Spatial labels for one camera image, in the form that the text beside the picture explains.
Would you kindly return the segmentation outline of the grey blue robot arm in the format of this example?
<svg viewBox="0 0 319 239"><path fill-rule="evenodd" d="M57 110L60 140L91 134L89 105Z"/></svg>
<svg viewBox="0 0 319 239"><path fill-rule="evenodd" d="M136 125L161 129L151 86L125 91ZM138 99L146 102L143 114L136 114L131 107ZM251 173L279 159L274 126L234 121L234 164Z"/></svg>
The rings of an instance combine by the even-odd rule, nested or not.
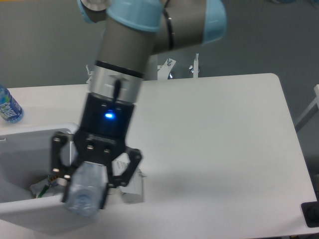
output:
<svg viewBox="0 0 319 239"><path fill-rule="evenodd" d="M220 0L82 0L106 31L78 130L51 139L51 170L66 180L69 211L90 217L110 189L126 187L142 159L126 146L139 89L152 55L221 39L226 9Z"/></svg>

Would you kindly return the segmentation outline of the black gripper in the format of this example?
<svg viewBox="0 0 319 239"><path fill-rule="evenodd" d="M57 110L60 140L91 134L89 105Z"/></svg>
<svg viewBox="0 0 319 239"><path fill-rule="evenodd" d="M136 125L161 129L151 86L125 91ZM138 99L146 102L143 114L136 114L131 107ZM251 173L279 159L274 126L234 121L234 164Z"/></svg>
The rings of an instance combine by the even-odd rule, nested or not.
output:
<svg viewBox="0 0 319 239"><path fill-rule="evenodd" d="M67 180L61 202L66 202L70 193L72 175L84 161L104 164L107 183L100 203L104 209L110 189L126 187L143 156L139 149L126 147L125 138L134 111L134 104L116 101L95 93L87 95L79 129L75 134L57 131L51 138L51 171ZM72 163L62 163L61 149L73 141L78 152ZM129 157L126 169L120 175L113 174L112 162L122 153Z"/></svg>

